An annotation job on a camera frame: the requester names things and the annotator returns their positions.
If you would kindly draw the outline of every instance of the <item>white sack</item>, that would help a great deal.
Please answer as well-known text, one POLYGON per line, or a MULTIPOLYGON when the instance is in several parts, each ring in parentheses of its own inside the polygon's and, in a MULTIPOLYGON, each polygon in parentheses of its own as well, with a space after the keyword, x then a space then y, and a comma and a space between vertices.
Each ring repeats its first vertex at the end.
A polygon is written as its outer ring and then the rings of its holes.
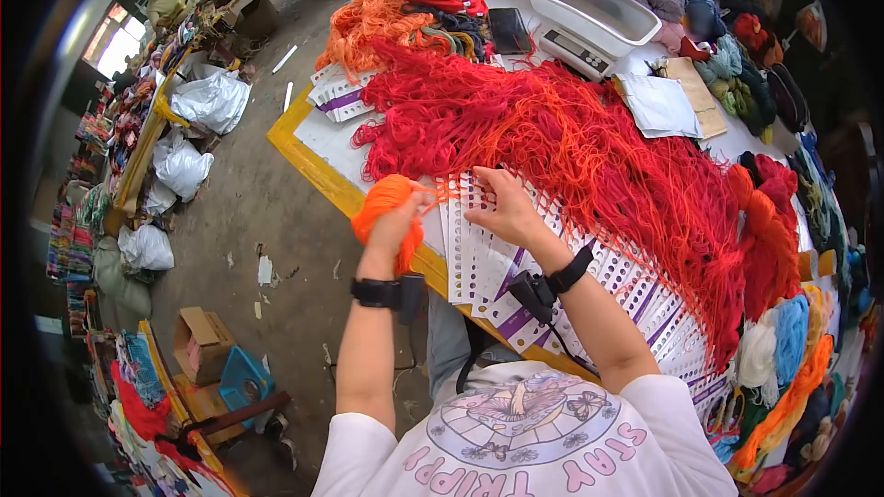
POLYGON ((151 271, 165 271, 175 266, 169 237, 153 225, 141 225, 135 232, 121 226, 116 243, 130 266, 151 271))
POLYGON ((153 164, 157 179, 185 202, 196 196, 214 161, 215 156, 210 153, 200 155, 177 127, 172 127, 169 134, 154 146, 153 164))
POLYGON ((144 209, 149 214, 157 216, 165 213, 178 199, 175 191, 163 184, 159 179, 150 183, 150 188, 144 197, 144 209))
POLYGON ((212 66, 193 66, 195 75, 200 67, 209 75, 175 89, 169 97, 169 107, 188 121, 205 123, 218 135, 226 135, 239 123, 252 87, 239 81, 236 73, 221 68, 209 70, 212 66))

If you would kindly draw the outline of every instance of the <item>pink yarn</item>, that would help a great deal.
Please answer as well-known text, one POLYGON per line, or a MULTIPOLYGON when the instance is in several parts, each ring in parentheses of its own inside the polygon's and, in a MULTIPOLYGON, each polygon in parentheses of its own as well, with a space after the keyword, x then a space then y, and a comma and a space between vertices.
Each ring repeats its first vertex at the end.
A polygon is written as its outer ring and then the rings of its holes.
POLYGON ((669 53, 679 54, 681 50, 681 39, 684 38, 684 27, 680 23, 667 22, 660 20, 663 26, 657 31, 657 34, 651 38, 651 42, 660 43, 665 46, 669 53))

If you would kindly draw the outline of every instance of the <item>yellow table edge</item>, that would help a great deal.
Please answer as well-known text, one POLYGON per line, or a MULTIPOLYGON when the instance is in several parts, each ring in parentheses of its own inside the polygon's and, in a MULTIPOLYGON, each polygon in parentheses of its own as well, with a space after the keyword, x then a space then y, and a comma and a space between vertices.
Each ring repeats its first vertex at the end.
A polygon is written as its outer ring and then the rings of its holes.
MULTIPOLYGON (((181 397, 178 395, 178 389, 175 387, 174 383, 172 383, 169 373, 165 370, 163 360, 160 359, 160 350, 157 347, 157 340, 154 337, 153 329, 150 327, 150 321, 140 320, 138 322, 138 331, 147 336, 150 360, 154 364, 154 370, 157 371, 157 377, 163 384, 163 389, 169 396, 172 412, 182 426, 191 424, 193 419, 190 417, 190 414, 184 406, 184 402, 182 402, 181 397)), ((237 495, 237 497, 248 497, 248 495, 236 489, 236 487, 239 486, 239 483, 232 480, 232 477, 225 473, 224 465, 221 464, 221 461, 215 456, 215 452, 212 451, 212 448, 206 442, 205 438, 200 433, 193 432, 193 440, 196 441, 196 448, 199 450, 200 456, 205 460, 209 468, 221 477, 222 480, 227 482, 227 485, 230 486, 233 493, 237 495)))
MULTIPOLYGON (((313 85, 308 84, 301 94, 292 101, 288 110, 273 123, 273 127, 267 133, 267 140, 318 191, 322 192, 323 196, 328 198, 348 219, 352 219, 361 209, 365 196, 343 175, 317 156, 313 150, 309 149, 300 138, 294 136, 296 128, 301 125, 313 109, 313 106, 307 102, 307 94, 312 89, 313 85)), ((414 253, 414 259, 411 260, 411 268, 415 272, 422 273, 430 288, 448 299, 448 267, 445 260, 436 252, 428 248, 426 244, 421 244, 421 247, 414 253)), ((485 318, 473 318, 470 315, 470 305, 459 305, 457 308, 461 313, 481 326, 485 332, 493 335, 506 346, 509 346, 509 343, 506 342, 506 339, 500 335, 491 322, 485 318)), ((551 351, 532 345, 525 350, 522 357, 533 361, 542 361, 554 369, 575 374, 587 381, 599 383, 598 377, 580 367, 580 365, 564 354, 555 355, 551 351)))

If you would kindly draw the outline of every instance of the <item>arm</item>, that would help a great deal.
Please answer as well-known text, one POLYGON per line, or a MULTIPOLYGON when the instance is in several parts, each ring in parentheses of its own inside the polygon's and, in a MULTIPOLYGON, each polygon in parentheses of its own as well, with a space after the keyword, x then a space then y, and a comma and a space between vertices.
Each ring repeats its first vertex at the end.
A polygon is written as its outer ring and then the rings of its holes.
MULTIPOLYGON (((416 182, 408 201, 378 217, 356 269, 356 280, 392 281, 393 265, 402 239, 429 195, 416 182)), ((358 412, 371 416, 395 433, 392 402, 394 349, 392 312, 362 307, 353 300, 337 353, 337 414, 358 412)))
MULTIPOLYGON (((522 186, 503 169, 474 168, 480 181, 497 195, 498 209, 470 210, 465 218, 497 237, 528 250, 549 275, 574 259, 568 246, 547 227, 522 186)), ((645 374, 659 374, 657 361, 645 338, 620 304, 591 276, 582 276, 559 296, 571 326, 586 353, 599 369, 605 389, 619 393, 645 374)))

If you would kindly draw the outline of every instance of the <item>blue plastic basket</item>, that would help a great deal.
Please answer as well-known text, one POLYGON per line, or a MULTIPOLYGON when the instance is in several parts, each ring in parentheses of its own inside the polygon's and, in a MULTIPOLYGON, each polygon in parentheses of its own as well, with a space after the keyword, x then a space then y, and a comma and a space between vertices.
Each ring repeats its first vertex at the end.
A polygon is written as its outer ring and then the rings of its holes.
MULTIPOLYGON (((239 346, 233 346, 230 355, 227 356, 227 364, 221 374, 221 383, 218 385, 218 393, 230 410, 242 409, 255 401, 267 399, 273 391, 273 379, 261 363, 253 358, 248 351, 239 346), (258 397, 256 400, 249 398, 246 393, 246 384, 254 384, 257 387, 258 397)), ((242 427, 249 430, 255 424, 253 418, 244 420, 242 427)))

